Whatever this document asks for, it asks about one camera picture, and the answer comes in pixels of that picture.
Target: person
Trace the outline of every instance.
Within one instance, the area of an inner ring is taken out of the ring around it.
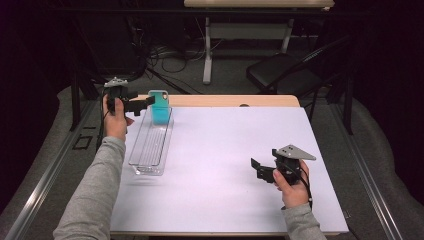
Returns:
[[[300,160],[300,167],[301,177],[309,183],[309,168],[303,160]],[[273,177],[274,184],[283,192],[283,213],[290,239],[326,239],[312,213],[306,186],[301,181],[289,185],[277,169],[274,169]]]
[[[110,239],[110,218],[121,180],[125,135],[133,120],[125,117],[120,99],[115,99],[114,114],[107,111],[106,101],[107,96],[103,98],[106,137],[53,231],[56,240]],[[307,179],[309,169],[303,161],[301,167],[302,177]],[[278,170],[274,170],[273,176],[276,186],[283,192],[290,239],[325,239],[309,207],[303,183],[299,181],[290,186]]]

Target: gray floor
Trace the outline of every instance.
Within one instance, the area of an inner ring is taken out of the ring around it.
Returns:
[[[259,41],[220,43],[214,51],[210,85],[202,83],[202,59],[187,62],[185,68],[178,73],[164,71],[161,67],[162,60],[160,60],[155,70],[179,79],[173,82],[191,93],[196,92],[181,81],[204,94],[255,94],[256,88],[245,78],[246,66],[263,56],[277,52],[278,47],[278,43],[263,45]],[[294,55],[300,56],[306,50],[307,44],[304,39],[293,39],[289,45],[289,53]],[[182,68],[184,63],[176,59],[166,59],[163,66],[175,71]],[[178,94],[159,79],[149,76],[146,74],[141,79],[130,83],[130,88],[140,94],[145,94],[151,89],[166,89],[170,94]],[[68,134],[72,119],[70,89],[61,92],[59,98],[61,106],[54,125],[21,188],[0,217],[0,238],[2,239],[6,237],[15,220],[20,216],[46,169],[59,157],[64,159],[60,173],[54,184],[46,189],[49,193],[45,199],[41,199],[42,204],[37,214],[29,219],[28,227],[24,229],[26,234],[22,234],[23,239],[52,239],[51,233],[67,201],[94,157],[95,136],[99,124],[98,104],[89,111],[87,119],[82,123],[81,128],[73,133],[74,139],[70,141]],[[85,101],[84,98],[82,100],[83,105],[90,106],[89,101]],[[353,109],[353,136],[347,135],[340,126],[340,107],[328,105],[325,100],[319,101],[311,123],[337,197],[348,216],[347,223],[360,239],[420,239],[424,236],[423,206],[409,196],[394,173],[390,146],[368,111],[356,101]],[[62,155],[63,143],[74,146],[78,134],[93,137],[88,149],[72,150],[71,147],[71,150]],[[373,184],[377,186],[377,192],[369,187]],[[122,236],[114,236],[114,238],[132,239],[132,237]],[[351,233],[331,238],[355,239]]]

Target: forearm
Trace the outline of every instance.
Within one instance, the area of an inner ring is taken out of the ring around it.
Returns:
[[[284,210],[284,217],[290,239],[326,239],[308,203]]]
[[[122,140],[103,139],[53,232],[55,239],[109,239],[110,217],[118,195],[124,155]]]

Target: transparent plastic tray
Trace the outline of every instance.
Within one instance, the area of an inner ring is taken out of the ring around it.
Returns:
[[[160,176],[164,172],[174,125],[172,108],[165,109],[165,112],[168,121],[154,124],[151,107],[146,110],[129,159],[136,174]]]

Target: smartphone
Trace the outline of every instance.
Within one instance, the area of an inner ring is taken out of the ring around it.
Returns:
[[[155,97],[152,104],[152,120],[154,125],[167,125],[169,122],[169,95],[165,90],[150,90],[149,97]]]

